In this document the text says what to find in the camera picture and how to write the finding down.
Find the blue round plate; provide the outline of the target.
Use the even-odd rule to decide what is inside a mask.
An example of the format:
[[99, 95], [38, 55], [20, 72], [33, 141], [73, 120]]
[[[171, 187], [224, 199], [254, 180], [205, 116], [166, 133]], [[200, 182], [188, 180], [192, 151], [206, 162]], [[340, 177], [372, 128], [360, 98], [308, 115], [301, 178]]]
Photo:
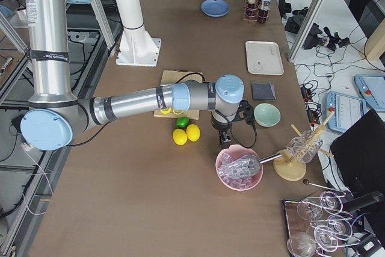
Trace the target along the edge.
[[222, 17], [230, 11], [230, 5], [224, 0], [205, 0], [201, 10], [209, 17]]

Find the wooden cup stand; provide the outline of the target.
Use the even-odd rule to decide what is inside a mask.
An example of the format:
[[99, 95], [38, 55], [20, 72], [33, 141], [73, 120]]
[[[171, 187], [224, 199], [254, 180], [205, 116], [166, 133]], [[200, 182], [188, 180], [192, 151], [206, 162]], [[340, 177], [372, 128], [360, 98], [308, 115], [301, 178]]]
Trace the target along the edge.
[[[326, 124], [331, 119], [333, 114], [334, 111], [329, 112], [325, 120], [315, 128], [315, 135], [313, 136], [312, 140], [321, 138], [321, 135], [326, 130]], [[295, 125], [291, 125], [291, 127], [298, 134], [298, 137], [303, 133], [300, 132]], [[321, 148], [318, 149], [318, 152], [319, 151], [327, 156], [333, 156], [333, 154]], [[281, 178], [288, 181], [298, 181], [303, 178], [306, 174], [306, 163], [302, 163], [301, 161], [298, 161], [296, 158], [294, 158], [291, 153], [287, 150], [287, 148], [280, 150], [279, 153], [281, 154], [281, 157], [273, 161], [273, 167], [277, 174]]]

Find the lower whole lemon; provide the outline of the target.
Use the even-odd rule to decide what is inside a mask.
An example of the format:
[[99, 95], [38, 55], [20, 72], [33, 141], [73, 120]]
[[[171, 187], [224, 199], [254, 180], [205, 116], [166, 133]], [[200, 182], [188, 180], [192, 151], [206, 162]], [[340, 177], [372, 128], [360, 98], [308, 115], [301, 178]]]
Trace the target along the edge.
[[186, 132], [180, 128], [177, 128], [173, 131], [172, 137], [173, 137], [174, 143], [179, 146], [183, 146], [188, 140]]

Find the black glass rack tray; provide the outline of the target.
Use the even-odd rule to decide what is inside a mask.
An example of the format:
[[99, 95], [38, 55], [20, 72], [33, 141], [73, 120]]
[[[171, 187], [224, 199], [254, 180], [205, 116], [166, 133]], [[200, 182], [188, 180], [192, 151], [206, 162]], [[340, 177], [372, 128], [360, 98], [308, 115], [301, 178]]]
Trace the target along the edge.
[[364, 213], [345, 210], [333, 191], [282, 201], [290, 256], [374, 256], [381, 243], [364, 230]]

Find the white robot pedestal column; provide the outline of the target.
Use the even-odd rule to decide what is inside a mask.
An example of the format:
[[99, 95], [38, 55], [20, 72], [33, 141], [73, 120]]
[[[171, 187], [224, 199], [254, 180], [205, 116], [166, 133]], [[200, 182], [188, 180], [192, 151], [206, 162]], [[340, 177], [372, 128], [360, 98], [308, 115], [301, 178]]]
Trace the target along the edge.
[[161, 39], [146, 31], [140, 0], [115, 0], [123, 25], [116, 63], [121, 66], [155, 67]]

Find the mint green bowl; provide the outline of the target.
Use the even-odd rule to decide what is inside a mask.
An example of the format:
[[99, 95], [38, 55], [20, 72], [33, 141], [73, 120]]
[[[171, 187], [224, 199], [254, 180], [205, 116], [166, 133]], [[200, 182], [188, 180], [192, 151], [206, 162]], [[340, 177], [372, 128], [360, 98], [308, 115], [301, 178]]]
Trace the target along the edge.
[[281, 114], [274, 105], [263, 103], [255, 107], [254, 118], [259, 125], [269, 128], [279, 123]]

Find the green lime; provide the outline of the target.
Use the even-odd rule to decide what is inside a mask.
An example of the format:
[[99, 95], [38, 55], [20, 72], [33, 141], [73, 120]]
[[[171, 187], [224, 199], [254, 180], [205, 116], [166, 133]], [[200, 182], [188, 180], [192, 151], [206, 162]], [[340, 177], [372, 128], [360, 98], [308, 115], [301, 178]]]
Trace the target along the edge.
[[176, 126], [178, 128], [184, 129], [189, 125], [189, 122], [190, 122], [189, 118], [184, 116], [176, 120]]

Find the grey folded cloth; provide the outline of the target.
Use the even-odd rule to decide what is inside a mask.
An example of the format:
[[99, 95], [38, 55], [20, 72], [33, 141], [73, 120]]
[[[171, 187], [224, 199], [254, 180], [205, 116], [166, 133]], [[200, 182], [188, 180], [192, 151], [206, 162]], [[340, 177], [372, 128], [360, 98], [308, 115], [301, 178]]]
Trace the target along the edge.
[[271, 82], [252, 82], [251, 92], [253, 100], [276, 100], [275, 86]]

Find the wooden cutting board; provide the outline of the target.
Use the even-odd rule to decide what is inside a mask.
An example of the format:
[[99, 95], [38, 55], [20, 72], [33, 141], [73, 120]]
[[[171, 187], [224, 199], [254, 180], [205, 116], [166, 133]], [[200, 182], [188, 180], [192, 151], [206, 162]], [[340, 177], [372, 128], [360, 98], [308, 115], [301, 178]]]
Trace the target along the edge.
[[[195, 80], [197, 82], [202, 82], [202, 73], [201, 72], [189, 72], [189, 71], [181, 71], [181, 70], [164, 70], [161, 78], [161, 85], [169, 85], [174, 84], [178, 80], [180, 82], [185, 82], [187, 80]], [[154, 117], [163, 117], [163, 118], [174, 118], [178, 119], [181, 117], [188, 117], [191, 120], [198, 120], [199, 119], [199, 110], [189, 110], [184, 111], [184, 113], [180, 116], [174, 116], [172, 111], [170, 114], [161, 114], [159, 110], [155, 111], [153, 113]]]

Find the upper lemon half slice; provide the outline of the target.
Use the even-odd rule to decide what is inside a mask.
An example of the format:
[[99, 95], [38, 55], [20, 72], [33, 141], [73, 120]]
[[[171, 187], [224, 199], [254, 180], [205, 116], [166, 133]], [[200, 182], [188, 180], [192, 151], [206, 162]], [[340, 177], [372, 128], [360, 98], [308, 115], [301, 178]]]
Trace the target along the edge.
[[170, 114], [171, 111], [172, 111], [172, 108], [164, 108], [164, 109], [159, 110], [159, 112], [161, 114]]

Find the upper whole lemon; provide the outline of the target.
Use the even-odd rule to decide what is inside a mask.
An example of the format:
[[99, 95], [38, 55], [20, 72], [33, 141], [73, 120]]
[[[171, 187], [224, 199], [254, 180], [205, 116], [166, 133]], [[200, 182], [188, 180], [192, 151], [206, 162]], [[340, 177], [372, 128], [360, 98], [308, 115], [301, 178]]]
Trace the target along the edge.
[[200, 128], [196, 124], [190, 124], [186, 128], [188, 140], [197, 141], [200, 138]]

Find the lower lemon half slice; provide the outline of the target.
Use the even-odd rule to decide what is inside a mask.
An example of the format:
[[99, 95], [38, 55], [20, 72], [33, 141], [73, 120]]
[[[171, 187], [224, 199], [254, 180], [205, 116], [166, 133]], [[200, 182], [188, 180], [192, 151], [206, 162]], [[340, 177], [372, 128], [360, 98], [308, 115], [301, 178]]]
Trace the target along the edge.
[[172, 109], [172, 113], [174, 116], [180, 116], [184, 113], [183, 110], [175, 110], [175, 109]]

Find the black laptop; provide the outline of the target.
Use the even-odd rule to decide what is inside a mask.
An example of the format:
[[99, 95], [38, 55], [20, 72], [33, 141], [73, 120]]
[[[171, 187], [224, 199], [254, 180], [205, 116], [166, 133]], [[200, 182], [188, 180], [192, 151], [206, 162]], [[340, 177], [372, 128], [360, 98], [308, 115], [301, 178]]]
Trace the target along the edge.
[[384, 192], [384, 121], [373, 109], [330, 145], [344, 184], [357, 194]]

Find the pink ice bowl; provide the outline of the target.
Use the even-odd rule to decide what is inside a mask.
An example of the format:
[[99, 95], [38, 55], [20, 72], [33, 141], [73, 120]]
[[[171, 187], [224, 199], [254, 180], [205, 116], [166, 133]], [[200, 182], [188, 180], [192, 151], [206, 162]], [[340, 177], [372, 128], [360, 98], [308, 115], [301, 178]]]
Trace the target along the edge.
[[241, 165], [238, 159], [244, 155], [255, 155], [258, 157], [257, 153], [252, 149], [247, 149], [238, 144], [231, 145], [228, 149], [223, 149], [217, 156], [215, 163], [217, 176], [225, 186], [232, 190], [250, 190], [262, 179], [263, 166], [260, 172], [254, 176], [240, 177], [239, 169]]

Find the right dark drink bottle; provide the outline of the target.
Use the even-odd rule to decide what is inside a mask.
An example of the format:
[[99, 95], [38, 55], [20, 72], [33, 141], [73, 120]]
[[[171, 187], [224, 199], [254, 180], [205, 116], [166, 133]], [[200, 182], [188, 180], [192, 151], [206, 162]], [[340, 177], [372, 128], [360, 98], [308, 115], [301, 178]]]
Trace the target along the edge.
[[254, 21], [257, 16], [257, 1], [245, 0], [244, 19]]

